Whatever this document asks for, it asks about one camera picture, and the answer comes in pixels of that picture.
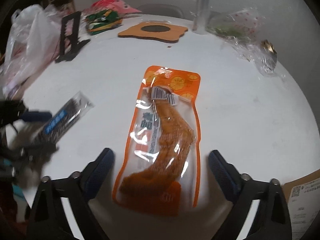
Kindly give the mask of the black sesame bar packet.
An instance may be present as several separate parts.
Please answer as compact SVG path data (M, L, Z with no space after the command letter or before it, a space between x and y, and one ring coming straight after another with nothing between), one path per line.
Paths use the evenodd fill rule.
M56 144L93 107L93 102L82 92L76 93L44 124L33 139L33 143Z

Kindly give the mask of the orange chicken leg packet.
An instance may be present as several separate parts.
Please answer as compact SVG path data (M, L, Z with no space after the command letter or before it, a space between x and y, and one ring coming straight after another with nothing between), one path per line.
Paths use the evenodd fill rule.
M195 101L199 74L150 66L144 73L112 191L119 206L156 216L196 207L201 127Z

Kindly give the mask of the brown cardboard box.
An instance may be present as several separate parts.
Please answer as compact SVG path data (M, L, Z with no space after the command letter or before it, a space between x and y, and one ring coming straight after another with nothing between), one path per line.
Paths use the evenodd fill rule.
M290 214L292 238L303 239L314 226L319 229L319 170L282 186Z

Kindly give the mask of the white plastic bag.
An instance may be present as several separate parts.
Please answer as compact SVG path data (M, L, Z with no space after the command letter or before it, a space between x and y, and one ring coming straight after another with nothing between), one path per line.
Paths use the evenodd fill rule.
M52 4L46 8L35 4L13 13L1 65L1 89L6 98L56 58L63 16Z

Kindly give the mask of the black phone stand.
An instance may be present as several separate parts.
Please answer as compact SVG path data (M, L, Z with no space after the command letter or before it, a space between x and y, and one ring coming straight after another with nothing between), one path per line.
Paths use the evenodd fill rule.
M62 61L72 61L80 52L80 50L88 44L91 40L79 41L79 27L80 27L81 12L76 11L62 18L61 33L59 44L59 55L55 59L56 63ZM72 21L71 33L67 35L67 24Z

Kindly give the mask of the green snack packets pile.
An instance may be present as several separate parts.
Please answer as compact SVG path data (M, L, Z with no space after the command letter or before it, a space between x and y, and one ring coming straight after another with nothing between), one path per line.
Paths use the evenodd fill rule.
M104 9L86 16L86 30L90 35L97 35L119 27L123 19L111 9Z

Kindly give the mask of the orange toast-shaped coaster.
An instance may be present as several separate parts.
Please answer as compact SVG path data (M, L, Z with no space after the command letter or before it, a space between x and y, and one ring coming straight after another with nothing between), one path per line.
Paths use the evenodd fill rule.
M187 31L187 27L182 27L179 25L158 22L142 22L119 32L118 37L131 37L142 40L177 43Z

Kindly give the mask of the gold foil wrapper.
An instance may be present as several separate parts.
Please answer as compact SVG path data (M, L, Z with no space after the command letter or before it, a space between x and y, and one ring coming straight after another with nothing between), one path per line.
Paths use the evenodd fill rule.
M262 40L260 42L260 47L261 47L261 50L264 54L277 56L277 52L276 52L273 44L271 42L269 42L268 40Z

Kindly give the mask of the clear crumpled plastic wrapper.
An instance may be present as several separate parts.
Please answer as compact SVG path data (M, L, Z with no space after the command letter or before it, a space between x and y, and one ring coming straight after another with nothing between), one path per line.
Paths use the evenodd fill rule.
M277 70L278 55L266 55L261 50L259 34L264 23L265 17L253 7L222 13L211 11L206 33L230 44L239 58L252 62L262 76L283 79L285 75Z

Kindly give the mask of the clear tall plastic tube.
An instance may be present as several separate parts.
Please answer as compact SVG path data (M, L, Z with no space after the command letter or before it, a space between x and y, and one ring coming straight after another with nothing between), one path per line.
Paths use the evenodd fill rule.
M206 25L210 16L209 3L210 0L196 1L195 18L192 27L193 32L196 34L202 35L206 33Z

